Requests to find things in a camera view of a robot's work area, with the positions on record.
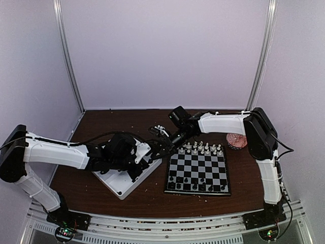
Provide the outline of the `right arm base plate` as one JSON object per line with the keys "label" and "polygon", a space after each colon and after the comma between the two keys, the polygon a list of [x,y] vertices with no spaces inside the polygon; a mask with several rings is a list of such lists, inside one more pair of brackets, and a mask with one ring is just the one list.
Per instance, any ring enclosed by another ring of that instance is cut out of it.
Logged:
{"label": "right arm base plate", "polygon": [[277,221],[286,220],[284,213],[274,214],[266,210],[246,213],[242,216],[246,230],[275,225]]}

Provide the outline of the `black chess piece king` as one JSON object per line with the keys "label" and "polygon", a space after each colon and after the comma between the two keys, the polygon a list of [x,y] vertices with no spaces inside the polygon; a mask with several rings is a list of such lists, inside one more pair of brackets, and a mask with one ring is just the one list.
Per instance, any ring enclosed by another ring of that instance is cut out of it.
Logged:
{"label": "black chess piece king", "polygon": [[206,191],[206,183],[205,182],[203,182],[202,184],[199,185],[199,191],[203,191],[203,192]]}

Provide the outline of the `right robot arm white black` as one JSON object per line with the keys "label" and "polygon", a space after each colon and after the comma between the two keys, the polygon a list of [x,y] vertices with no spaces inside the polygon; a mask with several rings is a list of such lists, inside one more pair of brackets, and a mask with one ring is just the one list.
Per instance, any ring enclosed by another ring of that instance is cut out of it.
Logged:
{"label": "right robot arm white black", "polygon": [[225,133],[246,140],[248,152],[256,160],[264,189],[264,205],[260,219],[272,224],[279,216],[283,193],[278,134],[260,107],[241,112],[198,112],[190,114],[182,106],[173,109],[169,119],[177,131],[170,133],[163,126],[152,126],[149,132],[157,137],[152,153],[155,159],[174,154],[189,139],[210,133]]}

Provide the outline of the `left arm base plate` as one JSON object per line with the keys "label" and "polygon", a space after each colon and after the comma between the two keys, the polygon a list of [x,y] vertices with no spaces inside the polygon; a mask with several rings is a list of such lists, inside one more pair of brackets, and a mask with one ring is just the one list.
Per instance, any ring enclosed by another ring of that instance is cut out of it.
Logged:
{"label": "left arm base plate", "polygon": [[84,213],[68,210],[66,213],[56,213],[56,211],[47,213],[47,222],[54,223],[60,227],[71,230],[87,231],[91,216]]}

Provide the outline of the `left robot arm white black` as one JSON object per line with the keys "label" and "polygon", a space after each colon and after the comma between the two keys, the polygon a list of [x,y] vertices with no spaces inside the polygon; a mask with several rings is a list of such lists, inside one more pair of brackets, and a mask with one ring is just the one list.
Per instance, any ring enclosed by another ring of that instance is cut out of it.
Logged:
{"label": "left robot arm white black", "polygon": [[15,183],[34,198],[47,215],[63,226],[73,221],[64,196],[52,190],[38,177],[29,162],[70,166],[105,174],[109,170],[137,170],[151,147],[135,135],[116,132],[106,143],[71,143],[40,137],[18,125],[1,146],[1,179]]}

